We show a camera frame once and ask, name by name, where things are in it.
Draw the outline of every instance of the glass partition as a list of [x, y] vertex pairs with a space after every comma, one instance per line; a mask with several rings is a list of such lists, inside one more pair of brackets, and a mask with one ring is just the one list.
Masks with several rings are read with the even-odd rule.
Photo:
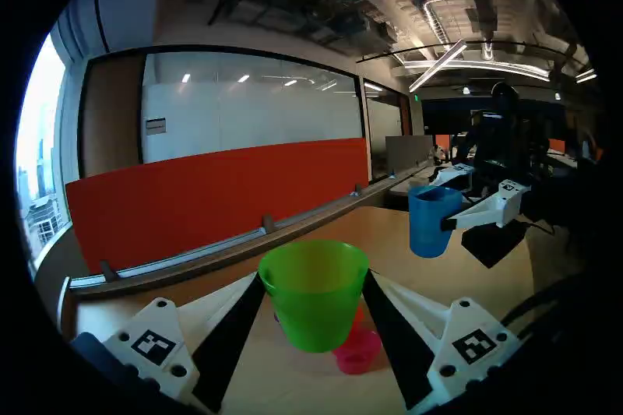
[[368, 81], [364, 82], [364, 91], [368, 105], [370, 157], [374, 181], [388, 175], [385, 137], [402, 136], [403, 120], [397, 92]]
[[145, 163], [228, 149], [362, 137], [356, 81], [275, 58], [147, 55]]

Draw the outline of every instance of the window ledge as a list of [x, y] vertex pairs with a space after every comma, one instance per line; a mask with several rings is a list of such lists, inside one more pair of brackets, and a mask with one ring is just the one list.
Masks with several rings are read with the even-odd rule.
[[277, 230], [271, 234], [264, 233], [263, 229], [254, 230], [173, 258], [117, 271], [119, 280], [106, 282], [104, 275], [98, 274], [72, 279], [69, 287], [82, 298], [99, 299], [162, 287], [222, 269], [306, 234], [359, 206], [365, 206], [373, 196], [387, 191], [428, 165], [428, 161], [425, 161], [400, 172], [395, 178], [386, 178], [364, 188], [359, 196], [347, 196], [300, 214], [295, 217], [294, 223], [292, 219], [281, 221], [276, 224]]
[[41, 266], [41, 263], [44, 261], [45, 257], [48, 255], [50, 250], [55, 246], [56, 242], [60, 240], [60, 238], [67, 232], [67, 230], [72, 228], [72, 226], [73, 224], [71, 223], [71, 221], [63, 225], [58, 230], [58, 232], [56, 232], [54, 236], [50, 238], [50, 241], [45, 244], [43, 249], [41, 249], [41, 251], [39, 252], [39, 255], [35, 258], [34, 261], [32, 261], [35, 273], [37, 273], [37, 271], [39, 270], [39, 266]]

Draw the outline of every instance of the window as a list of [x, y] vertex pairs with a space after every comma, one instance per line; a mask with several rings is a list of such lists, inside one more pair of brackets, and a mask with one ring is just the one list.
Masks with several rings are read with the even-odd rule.
[[360, 138], [355, 83], [326, 69], [254, 55], [147, 55], [143, 160]]
[[30, 246], [31, 261], [62, 227], [62, 216], [52, 160], [55, 148], [55, 119], [58, 92], [65, 66], [50, 36], [45, 39], [28, 81], [19, 117], [15, 156], [19, 216]]
[[368, 82], [364, 83], [364, 90], [368, 105], [370, 156], [374, 181], [388, 174], [385, 137], [402, 136], [403, 120], [397, 92]]

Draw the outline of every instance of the desk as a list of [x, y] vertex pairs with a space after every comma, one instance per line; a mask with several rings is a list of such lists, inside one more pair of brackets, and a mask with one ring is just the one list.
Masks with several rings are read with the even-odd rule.
[[[440, 165], [441, 168], [451, 167], [451, 163]], [[388, 193], [395, 196], [407, 196], [412, 186], [426, 186], [430, 184], [428, 178], [433, 175], [437, 167], [426, 167], [417, 172], [413, 177], [401, 181], [396, 186], [392, 186]]]
[[[383, 276], [446, 305], [459, 297], [472, 297], [500, 319], [533, 293], [526, 242], [517, 245], [494, 268], [486, 269], [461, 246], [461, 233], [452, 233], [444, 255], [420, 258], [409, 249], [408, 213], [360, 207], [300, 239], [353, 244], [366, 253], [370, 267]], [[106, 339], [155, 297], [174, 301], [179, 307], [182, 331], [190, 329], [205, 320], [203, 310], [209, 297], [200, 297], [252, 272], [259, 260], [259, 256], [250, 258], [142, 294], [82, 303], [78, 330]], [[373, 326], [369, 317], [366, 325]], [[274, 321], [272, 305], [265, 297], [225, 395], [223, 414], [403, 414], [403, 399], [383, 352], [373, 369], [365, 375], [342, 375], [330, 353], [294, 349]]]
[[571, 157], [563, 154], [563, 153], [559, 153], [558, 151], [556, 152], [548, 152], [546, 155], [546, 158], [548, 158], [550, 161], [553, 161], [554, 167], [571, 167], [571, 168], [577, 168], [578, 167], [578, 162], [576, 160], [573, 160]]

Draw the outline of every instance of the plastic cup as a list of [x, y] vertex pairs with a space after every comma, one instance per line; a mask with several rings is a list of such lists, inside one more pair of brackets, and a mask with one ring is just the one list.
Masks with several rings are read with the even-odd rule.
[[415, 186], [409, 190], [409, 244], [423, 258], [440, 256], [452, 231], [442, 231], [445, 216], [461, 209], [461, 193], [442, 186]]
[[264, 256], [258, 271], [293, 346], [320, 353], [344, 343], [368, 271], [362, 250], [341, 241], [289, 243]]
[[374, 331], [353, 327], [347, 341], [333, 351], [337, 367], [347, 375], [361, 375], [370, 369], [381, 351], [381, 338]]

